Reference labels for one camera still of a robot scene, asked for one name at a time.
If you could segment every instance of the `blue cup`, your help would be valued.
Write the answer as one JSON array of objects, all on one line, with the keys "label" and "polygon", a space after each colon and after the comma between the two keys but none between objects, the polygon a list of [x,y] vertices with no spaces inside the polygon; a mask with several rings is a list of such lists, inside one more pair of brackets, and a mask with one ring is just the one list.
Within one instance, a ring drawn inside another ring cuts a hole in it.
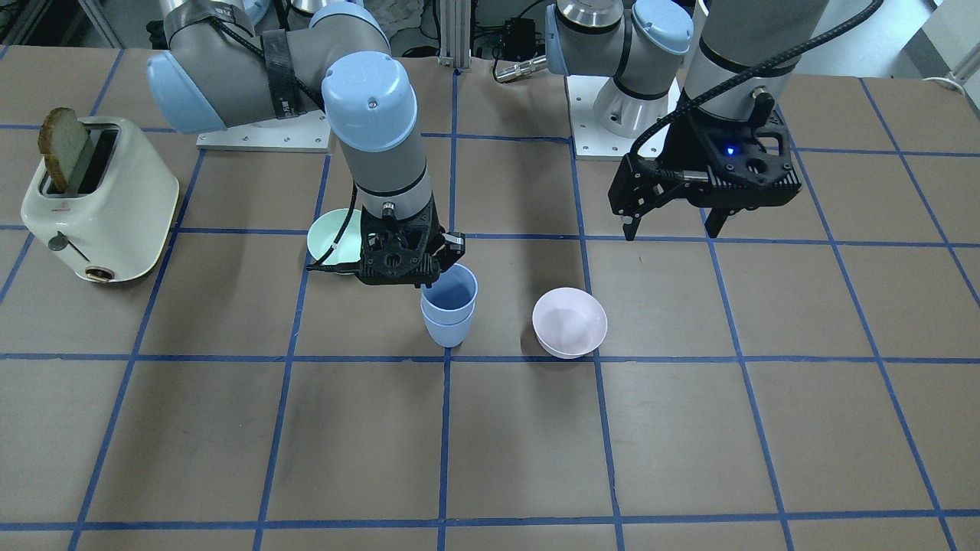
[{"label": "blue cup", "polygon": [[459,346],[469,334],[469,325],[473,322],[473,312],[470,312],[469,316],[466,316],[458,324],[448,326],[434,322],[425,312],[422,312],[422,317],[425,318],[425,328],[428,329],[432,340],[439,346],[446,348]]},{"label": "blue cup", "polygon": [[454,264],[431,288],[422,287],[422,313],[427,320],[441,326],[459,324],[473,313],[478,290],[473,272],[462,264]]}]

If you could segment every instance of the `bowl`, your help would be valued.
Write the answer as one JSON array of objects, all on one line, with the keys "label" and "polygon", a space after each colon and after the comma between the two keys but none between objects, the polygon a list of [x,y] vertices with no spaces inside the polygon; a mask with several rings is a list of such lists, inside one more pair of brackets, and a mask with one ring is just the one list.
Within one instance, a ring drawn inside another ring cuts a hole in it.
[{"label": "bowl", "polygon": [[542,295],[534,305],[531,324],[538,342],[557,358],[571,360],[603,343],[609,321],[606,311],[589,293],[559,287]]},{"label": "bowl", "polygon": [[[314,260],[323,256],[326,249],[333,243],[333,239],[337,236],[337,231],[340,229],[340,225],[344,223],[344,218],[346,217],[347,209],[337,209],[319,217],[310,226],[310,231],[307,232],[307,249],[310,251],[310,255],[313,256]],[[355,210],[354,214],[351,215],[351,221],[347,224],[347,229],[344,230],[344,235],[340,238],[340,242],[337,243],[337,248],[330,253],[330,256],[323,264],[325,266],[333,266],[342,262],[357,262],[360,259],[361,211]]]}]

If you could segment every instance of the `tiled surface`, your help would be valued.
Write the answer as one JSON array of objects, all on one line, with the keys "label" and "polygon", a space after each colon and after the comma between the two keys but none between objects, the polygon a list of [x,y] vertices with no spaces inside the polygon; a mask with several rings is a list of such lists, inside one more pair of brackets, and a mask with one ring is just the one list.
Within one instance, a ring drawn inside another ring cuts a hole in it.
[{"label": "tiled surface", "polygon": [[[149,55],[0,60],[0,548],[980,547],[980,124],[958,96],[794,76],[800,196],[711,241],[677,202],[626,243],[560,78],[407,62],[480,282],[447,352],[416,289],[303,274],[318,206],[349,198],[335,144],[199,153],[160,128]],[[148,127],[180,180],[146,277],[94,285],[36,241],[18,263],[60,105]],[[597,356],[535,339],[559,286],[605,306]]]},{"label": "tiled surface", "polygon": [[799,521],[790,523],[790,529],[800,551],[920,551],[948,546],[936,519]]}]

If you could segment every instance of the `black band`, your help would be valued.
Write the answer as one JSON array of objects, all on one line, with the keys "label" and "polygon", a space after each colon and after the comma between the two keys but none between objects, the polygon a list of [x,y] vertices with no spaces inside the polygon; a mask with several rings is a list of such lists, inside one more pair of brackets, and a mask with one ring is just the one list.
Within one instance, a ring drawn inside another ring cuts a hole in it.
[{"label": "black band", "polygon": [[641,94],[640,92],[637,92],[637,91],[634,91],[634,90],[630,90],[625,85],[623,85],[623,83],[619,81],[619,77],[618,76],[614,76],[612,78],[612,83],[615,84],[615,87],[616,88],[619,88],[619,91],[620,92],[626,94],[627,96],[629,96],[631,98],[635,98],[635,99],[642,99],[644,101],[653,101],[655,99],[661,99],[662,97],[664,97],[665,95],[667,95],[667,92],[668,91],[670,91],[669,89],[667,89],[667,90],[664,90],[663,92],[660,92],[658,94]]},{"label": "black band", "polygon": [[289,55],[289,42],[285,29],[267,30],[262,33],[262,49],[266,55],[266,77],[269,79],[269,95],[277,119],[292,119],[306,113],[300,103],[293,72],[293,58]]},{"label": "black band", "polygon": [[425,177],[425,171],[427,171],[427,170],[428,170],[428,163],[426,162],[425,163],[425,166],[422,167],[422,174],[418,175],[418,177],[416,178],[415,181],[413,181],[412,183],[406,185],[405,187],[402,187],[400,189],[396,189],[394,191],[373,191],[373,190],[370,190],[370,189],[364,189],[357,182],[354,182],[354,183],[358,186],[358,189],[360,189],[361,191],[363,191],[367,195],[372,195],[374,197],[394,197],[396,195],[401,195],[402,193],[407,193],[410,189],[412,189],[413,187],[417,186],[418,183],[421,182],[422,179]]},{"label": "black band", "polygon": [[622,21],[622,19],[620,19],[614,24],[607,25],[607,26],[585,26],[572,21],[558,10],[555,10],[555,12],[558,15],[555,19],[562,22],[563,25],[567,26],[571,30],[574,30],[575,32],[579,32],[581,34],[606,34],[607,32],[615,30],[615,28],[619,26],[619,22]]},{"label": "black band", "polygon": [[[705,54],[705,57],[708,58],[709,61],[711,61],[715,65],[721,67],[722,69],[725,69],[730,73],[738,74],[751,67],[748,65],[742,65],[740,63],[734,62],[730,59],[723,57],[721,54],[712,50],[711,47],[708,46],[708,44],[705,42],[705,39],[703,37],[701,39],[701,43],[699,44],[699,47],[701,48],[701,52]],[[793,69],[795,68],[796,68],[796,62],[791,63],[790,65],[785,65],[783,67],[776,67],[768,71],[763,71],[762,73],[759,73],[756,76],[759,78],[775,78],[777,76],[788,75],[789,73],[792,73]]]},{"label": "black band", "polygon": [[628,22],[622,34],[622,55],[619,56],[619,65],[615,68],[613,78],[620,78],[626,71],[626,62],[629,61],[629,50],[633,45],[633,13],[630,10],[623,10],[622,20]]},{"label": "black band", "polygon": [[211,0],[190,0],[164,17],[164,35],[167,37],[167,44],[170,45],[173,36],[182,28],[209,18],[230,23],[247,32],[249,36],[255,36],[255,28],[251,20],[237,6]]}]

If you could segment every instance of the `metal base plate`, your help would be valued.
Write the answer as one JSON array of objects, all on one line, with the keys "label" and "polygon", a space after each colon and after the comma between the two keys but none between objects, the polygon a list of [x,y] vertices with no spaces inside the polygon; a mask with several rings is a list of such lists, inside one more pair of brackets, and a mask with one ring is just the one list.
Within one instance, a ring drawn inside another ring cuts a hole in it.
[{"label": "metal base plate", "polygon": [[[568,93],[568,115],[571,118],[571,131],[575,137],[575,157],[578,159],[611,160],[620,159],[633,145],[633,138],[625,138],[606,130],[596,118],[592,104],[603,88],[608,76],[572,75],[566,79]],[[667,92],[667,111],[673,111],[680,97],[677,80],[670,84]],[[654,134],[643,146],[640,153],[656,156],[663,149],[663,139],[667,136],[668,125]]]},{"label": "metal base plate", "polygon": [[295,119],[273,119],[198,134],[197,146],[201,149],[233,151],[326,153],[329,138],[330,124],[323,111],[311,111]]}]

